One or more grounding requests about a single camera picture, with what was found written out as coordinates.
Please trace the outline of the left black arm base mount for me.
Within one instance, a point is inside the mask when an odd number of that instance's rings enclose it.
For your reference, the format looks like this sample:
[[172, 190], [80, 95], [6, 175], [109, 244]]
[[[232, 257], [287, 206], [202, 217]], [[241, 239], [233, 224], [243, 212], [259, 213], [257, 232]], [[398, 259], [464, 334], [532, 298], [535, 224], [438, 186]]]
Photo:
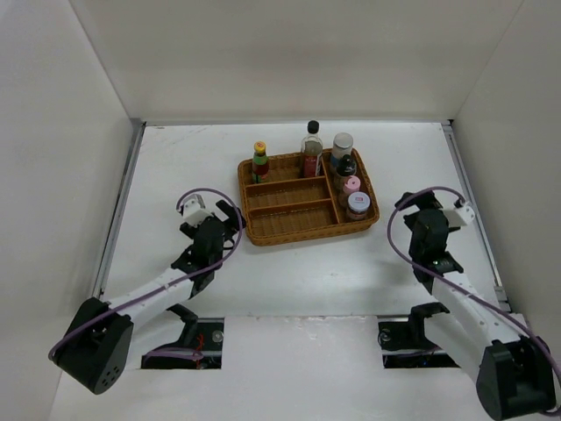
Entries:
[[220, 369], [223, 359], [224, 319], [199, 318], [182, 304], [168, 312], [182, 322], [175, 341], [164, 343], [141, 357], [144, 370]]

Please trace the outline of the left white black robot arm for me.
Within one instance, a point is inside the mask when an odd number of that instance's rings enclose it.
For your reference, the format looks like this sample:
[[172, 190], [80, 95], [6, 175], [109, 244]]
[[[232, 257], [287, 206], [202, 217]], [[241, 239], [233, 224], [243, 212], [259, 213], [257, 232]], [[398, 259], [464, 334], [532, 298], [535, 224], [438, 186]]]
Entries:
[[144, 286], [108, 301], [95, 297], [84, 301], [48, 359], [100, 395], [124, 372], [134, 333], [160, 314], [170, 311], [180, 317], [168, 326], [166, 336], [175, 348], [190, 348], [196, 340], [197, 316], [183, 304], [214, 281], [246, 227], [229, 197], [222, 197], [216, 206], [224, 218], [209, 210], [198, 194], [181, 199], [176, 206], [183, 219], [180, 230], [191, 244]]

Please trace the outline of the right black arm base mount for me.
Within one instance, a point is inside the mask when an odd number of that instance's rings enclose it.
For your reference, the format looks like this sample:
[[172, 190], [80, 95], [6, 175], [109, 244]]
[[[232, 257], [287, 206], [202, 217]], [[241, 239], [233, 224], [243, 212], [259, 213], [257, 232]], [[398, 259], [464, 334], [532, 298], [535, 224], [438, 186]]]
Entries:
[[379, 318], [378, 344], [384, 368], [457, 368], [456, 362], [425, 336], [424, 322], [440, 313], [448, 313], [441, 303], [426, 303], [413, 307], [406, 318]]

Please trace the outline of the black cap clear sauce bottle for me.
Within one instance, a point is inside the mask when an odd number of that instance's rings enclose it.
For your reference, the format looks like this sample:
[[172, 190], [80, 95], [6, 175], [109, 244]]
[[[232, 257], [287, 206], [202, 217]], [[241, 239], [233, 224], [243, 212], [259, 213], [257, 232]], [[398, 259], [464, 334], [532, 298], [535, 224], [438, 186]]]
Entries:
[[307, 134], [302, 139], [301, 147], [301, 172], [303, 178], [312, 178], [320, 175], [323, 142], [319, 137], [320, 125], [316, 120], [307, 124]]

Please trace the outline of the yellow cap red sauce bottle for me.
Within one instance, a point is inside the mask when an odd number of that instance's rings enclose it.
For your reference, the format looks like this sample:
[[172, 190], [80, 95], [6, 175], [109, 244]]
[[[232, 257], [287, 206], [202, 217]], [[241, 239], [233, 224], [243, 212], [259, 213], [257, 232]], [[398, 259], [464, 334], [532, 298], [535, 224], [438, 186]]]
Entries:
[[253, 146], [252, 180], [254, 183], [265, 182], [269, 173], [269, 160], [266, 155], [266, 143], [258, 141]]

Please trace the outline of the clear lid red label jar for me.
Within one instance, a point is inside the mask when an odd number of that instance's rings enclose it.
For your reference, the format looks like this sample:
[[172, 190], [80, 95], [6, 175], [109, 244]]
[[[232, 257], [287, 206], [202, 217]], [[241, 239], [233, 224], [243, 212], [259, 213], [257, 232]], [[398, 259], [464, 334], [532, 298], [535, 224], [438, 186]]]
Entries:
[[367, 193], [357, 191], [347, 197], [346, 216], [350, 221], [360, 221], [367, 217], [371, 205]]

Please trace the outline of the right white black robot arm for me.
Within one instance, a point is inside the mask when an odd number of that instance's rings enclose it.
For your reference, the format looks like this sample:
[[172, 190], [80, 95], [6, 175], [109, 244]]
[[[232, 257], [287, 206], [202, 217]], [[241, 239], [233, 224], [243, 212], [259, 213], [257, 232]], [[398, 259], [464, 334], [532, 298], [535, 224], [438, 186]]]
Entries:
[[453, 207], [443, 208], [437, 190], [406, 192], [394, 206], [395, 211], [417, 208], [403, 218], [411, 240], [408, 252], [398, 256], [435, 299], [411, 312], [408, 340], [444, 350], [473, 381], [491, 419], [559, 417], [560, 368], [550, 349], [525, 324], [483, 299], [448, 252], [450, 233], [469, 225], [475, 212], [460, 193]]

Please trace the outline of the black cap pepper grinder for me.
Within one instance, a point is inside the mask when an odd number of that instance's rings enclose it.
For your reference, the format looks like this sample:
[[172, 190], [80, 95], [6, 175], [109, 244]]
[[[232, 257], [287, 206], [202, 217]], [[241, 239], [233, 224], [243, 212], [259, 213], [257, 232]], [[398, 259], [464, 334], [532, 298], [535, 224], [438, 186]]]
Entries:
[[337, 164], [334, 173], [334, 187], [340, 191], [350, 176], [355, 175], [357, 163], [350, 154], [345, 154]]

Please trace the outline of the pink cap spice jar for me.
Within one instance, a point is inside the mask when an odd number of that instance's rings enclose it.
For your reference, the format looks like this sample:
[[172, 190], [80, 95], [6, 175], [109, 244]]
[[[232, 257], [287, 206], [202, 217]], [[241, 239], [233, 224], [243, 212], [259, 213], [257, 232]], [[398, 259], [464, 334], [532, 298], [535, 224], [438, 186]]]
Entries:
[[348, 197], [352, 193], [360, 191], [360, 186], [361, 181], [356, 175], [351, 175], [346, 178], [338, 196], [338, 202], [343, 208], [346, 208], [348, 205]]

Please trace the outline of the silver cap blue spice jar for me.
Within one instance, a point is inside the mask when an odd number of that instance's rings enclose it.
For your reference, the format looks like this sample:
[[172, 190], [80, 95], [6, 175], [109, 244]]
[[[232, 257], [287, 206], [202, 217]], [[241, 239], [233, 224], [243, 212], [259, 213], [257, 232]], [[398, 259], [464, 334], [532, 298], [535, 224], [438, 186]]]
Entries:
[[332, 172], [337, 169], [338, 163], [344, 155], [352, 153], [353, 143], [353, 137], [347, 132], [340, 132], [335, 135], [330, 155]]

